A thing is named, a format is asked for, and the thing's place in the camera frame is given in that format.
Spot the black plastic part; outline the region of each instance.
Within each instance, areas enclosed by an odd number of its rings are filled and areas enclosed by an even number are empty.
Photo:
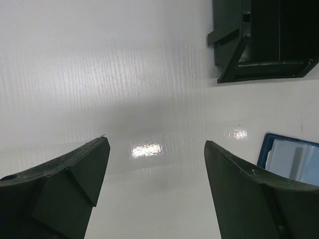
[[[205,162],[223,239],[318,239],[319,187],[236,157],[212,141]]]
[[[109,154],[101,137],[0,179],[0,238],[83,239]]]
[[[213,0],[218,83],[305,76],[319,62],[317,0]]]

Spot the glossy white tabletop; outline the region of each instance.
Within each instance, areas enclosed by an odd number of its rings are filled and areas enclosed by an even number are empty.
[[[211,0],[2,0],[0,177],[105,134],[86,239],[220,238],[205,141],[253,163],[266,132],[318,142],[319,80],[217,85],[212,28]]]

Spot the black bin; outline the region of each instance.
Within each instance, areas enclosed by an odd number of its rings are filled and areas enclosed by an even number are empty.
[[[213,0],[217,82],[305,76],[319,62],[318,2]]]

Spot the dark blue border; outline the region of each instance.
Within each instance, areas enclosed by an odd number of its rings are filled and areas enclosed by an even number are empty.
[[[265,134],[264,142],[263,142],[263,145],[261,146],[259,158],[257,161],[257,166],[266,168],[267,156],[269,151],[273,147],[273,143],[275,139],[281,139],[281,140],[287,140],[287,141],[299,142],[299,143],[307,143],[312,146],[319,147],[319,143],[309,142],[309,141],[305,141],[305,140],[301,140],[297,138],[286,137],[286,136],[282,136],[282,135],[274,134],[274,133],[267,133]]]

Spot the white surface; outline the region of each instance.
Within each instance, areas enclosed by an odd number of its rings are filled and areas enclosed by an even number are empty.
[[[211,0],[2,0],[0,177],[106,134],[86,239],[220,238],[205,141],[254,163],[268,131],[318,141],[319,81],[217,86],[211,30]]]

